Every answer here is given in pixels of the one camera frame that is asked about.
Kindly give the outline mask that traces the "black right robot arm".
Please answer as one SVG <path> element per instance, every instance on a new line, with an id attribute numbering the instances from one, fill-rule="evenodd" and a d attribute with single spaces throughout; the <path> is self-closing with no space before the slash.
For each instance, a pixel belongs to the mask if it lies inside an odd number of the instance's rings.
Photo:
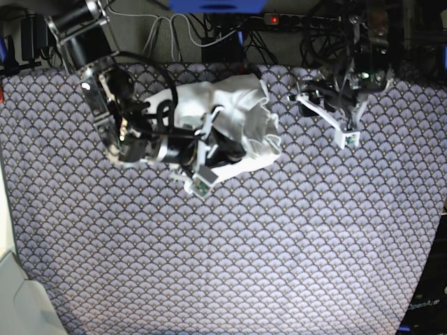
<path id="1" fill-rule="evenodd" d="M 196 126 L 175 125 L 177 87 L 167 70 L 149 58 L 112 50 L 104 27 L 110 23 L 100 1 L 76 1 L 63 13 L 45 17 L 66 70 L 77 73 L 94 115 L 108 158 L 115 164 L 162 162 L 172 166 L 173 179 L 204 198 L 217 184 L 215 168 L 239 163 L 242 144 L 214 126 L 224 107 L 206 109 Z M 135 99 L 134 81 L 116 61 L 126 57 L 151 66 L 168 86 L 159 103 Z"/>

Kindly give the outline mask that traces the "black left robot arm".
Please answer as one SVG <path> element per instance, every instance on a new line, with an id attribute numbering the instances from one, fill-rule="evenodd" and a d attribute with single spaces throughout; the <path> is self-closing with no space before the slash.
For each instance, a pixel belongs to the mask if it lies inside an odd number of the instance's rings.
<path id="1" fill-rule="evenodd" d="M 334 51 L 317 52 L 311 24 L 317 12 L 333 7 L 338 15 Z M 303 22 L 303 38 L 319 66 L 311 80 L 300 80 L 289 96 L 304 117 L 320 116 L 335 130 L 340 149 L 360 144 L 360 120 L 368 98 L 385 91 L 393 81 L 389 56 L 389 19 L 384 1 L 319 1 Z"/>

